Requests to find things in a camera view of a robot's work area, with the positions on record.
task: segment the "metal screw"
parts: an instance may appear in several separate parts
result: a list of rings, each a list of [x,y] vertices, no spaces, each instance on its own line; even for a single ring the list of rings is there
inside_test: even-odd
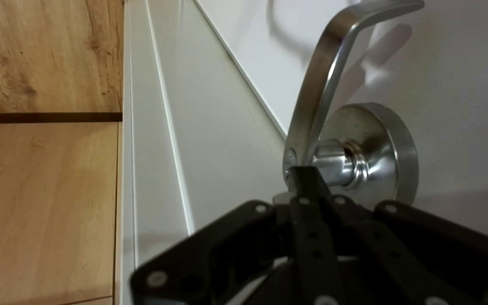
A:
[[[346,198],[344,196],[334,196],[334,201],[339,204],[346,204]]]
[[[316,298],[314,305],[339,305],[331,294],[321,294]]]
[[[426,299],[426,305],[449,305],[444,298],[439,298],[439,296],[429,296]]]
[[[168,274],[165,270],[156,270],[148,275],[146,282],[151,287],[160,287],[166,282],[166,279],[168,279]]]
[[[299,203],[302,203],[302,204],[310,204],[310,199],[309,199],[307,196],[300,196],[300,198],[299,198]]]
[[[399,208],[395,204],[385,204],[385,209],[390,211],[390,213],[397,213]]]
[[[256,204],[256,211],[258,211],[258,213],[265,213],[265,211],[266,211],[266,206],[265,206],[265,204]]]

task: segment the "black plastic object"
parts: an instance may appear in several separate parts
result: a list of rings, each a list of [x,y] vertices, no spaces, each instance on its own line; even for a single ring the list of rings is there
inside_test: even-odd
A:
[[[266,275],[244,303],[488,305],[488,237],[399,201],[368,211],[316,167],[290,174],[288,203],[248,201],[141,265],[134,303],[227,303]]]

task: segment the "wooden wall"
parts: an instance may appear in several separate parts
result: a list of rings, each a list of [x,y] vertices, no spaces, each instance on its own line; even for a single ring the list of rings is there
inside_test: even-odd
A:
[[[119,123],[0,123],[0,305],[112,303]]]
[[[0,115],[121,113],[121,82],[121,0],[0,0]]]

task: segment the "silver lever handle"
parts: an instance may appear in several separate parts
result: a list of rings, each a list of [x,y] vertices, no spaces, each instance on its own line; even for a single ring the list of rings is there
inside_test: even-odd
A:
[[[378,21],[424,6],[422,0],[378,0],[339,11],[326,26],[312,54],[299,92],[290,131],[285,142],[283,172],[290,165],[312,164],[316,145],[358,33]]]

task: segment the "wood grain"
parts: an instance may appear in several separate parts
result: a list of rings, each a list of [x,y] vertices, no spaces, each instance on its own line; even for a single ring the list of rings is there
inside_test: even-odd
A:
[[[0,125],[0,305],[114,294],[117,123]]]
[[[0,113],[121,111],[122,1],[0,0]]]

